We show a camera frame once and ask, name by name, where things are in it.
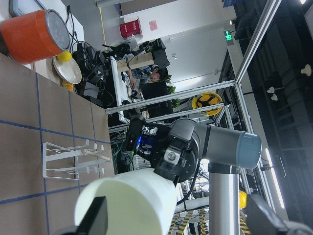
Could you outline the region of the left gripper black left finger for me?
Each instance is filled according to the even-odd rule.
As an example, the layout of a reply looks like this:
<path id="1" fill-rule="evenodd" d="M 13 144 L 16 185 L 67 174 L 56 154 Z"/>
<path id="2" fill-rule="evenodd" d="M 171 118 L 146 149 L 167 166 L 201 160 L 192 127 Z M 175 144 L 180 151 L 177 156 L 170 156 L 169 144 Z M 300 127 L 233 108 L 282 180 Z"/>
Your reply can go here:
<path id="1" fill-rule="evenodd" d="M 77 227 L 76 235 L 105 235 L 108 229 L 106 197 L 95 197 L 83 220 Z"/>

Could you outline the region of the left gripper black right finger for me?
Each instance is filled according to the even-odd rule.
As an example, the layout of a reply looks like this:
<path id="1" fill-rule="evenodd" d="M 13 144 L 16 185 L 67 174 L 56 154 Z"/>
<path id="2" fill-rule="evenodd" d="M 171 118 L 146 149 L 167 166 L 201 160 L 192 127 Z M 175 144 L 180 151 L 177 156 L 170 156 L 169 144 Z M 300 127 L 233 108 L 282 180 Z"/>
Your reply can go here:
<path id="1" fill-rule="evenodd" d="M 263 198 L 257 194 L 247 196 L 246 224 L 252 235 L 293 234 L 293 231 L 287 227 Z"/>

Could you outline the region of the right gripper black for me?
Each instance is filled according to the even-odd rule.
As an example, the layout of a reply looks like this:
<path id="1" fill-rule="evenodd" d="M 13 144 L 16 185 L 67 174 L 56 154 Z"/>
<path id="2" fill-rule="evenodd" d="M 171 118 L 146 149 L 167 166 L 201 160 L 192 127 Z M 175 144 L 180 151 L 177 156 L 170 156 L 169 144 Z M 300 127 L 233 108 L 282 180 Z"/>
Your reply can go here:
<path id="1" fill-rule="evenodd" d="M 150 155 L 154 173 L 174 183 L 181 183 L 194 175 L 197 150 L 192 139 L 167 135 L 156 142 Z"/>

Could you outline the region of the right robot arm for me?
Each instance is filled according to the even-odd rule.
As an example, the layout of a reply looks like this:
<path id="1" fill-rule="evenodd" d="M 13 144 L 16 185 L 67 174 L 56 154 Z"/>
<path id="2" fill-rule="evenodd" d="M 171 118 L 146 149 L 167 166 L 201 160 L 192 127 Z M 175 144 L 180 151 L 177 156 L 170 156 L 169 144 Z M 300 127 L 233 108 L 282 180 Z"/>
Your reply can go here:
<path id="1" fill-rule="evenodd" d="M 150 154 L 158 175 L 179 183 L 209 160 L 209 233 L 238 235 L 239 173 L 254 169 L 261 156 L 261 139 L 246 131 L 179 119 L 156 137 Z"/>

